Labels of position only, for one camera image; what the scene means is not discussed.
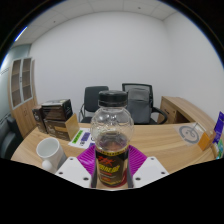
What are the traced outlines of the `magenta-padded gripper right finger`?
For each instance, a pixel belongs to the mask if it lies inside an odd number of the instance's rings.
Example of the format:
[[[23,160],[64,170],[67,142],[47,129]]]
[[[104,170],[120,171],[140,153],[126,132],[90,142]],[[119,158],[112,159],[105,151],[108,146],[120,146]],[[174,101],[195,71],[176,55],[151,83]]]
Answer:
[[[156,157],[147,157],[134,146],[129,146],[127,183],[129,188],[140,188],[168,175]]]

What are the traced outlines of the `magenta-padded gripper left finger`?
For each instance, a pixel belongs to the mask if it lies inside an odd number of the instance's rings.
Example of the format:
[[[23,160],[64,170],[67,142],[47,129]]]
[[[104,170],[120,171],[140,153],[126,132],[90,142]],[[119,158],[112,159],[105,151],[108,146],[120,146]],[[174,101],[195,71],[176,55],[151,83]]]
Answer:
[[[84,188],[97,185],[95,146],[84,150],[78,157],[69,157],[56,175]]]

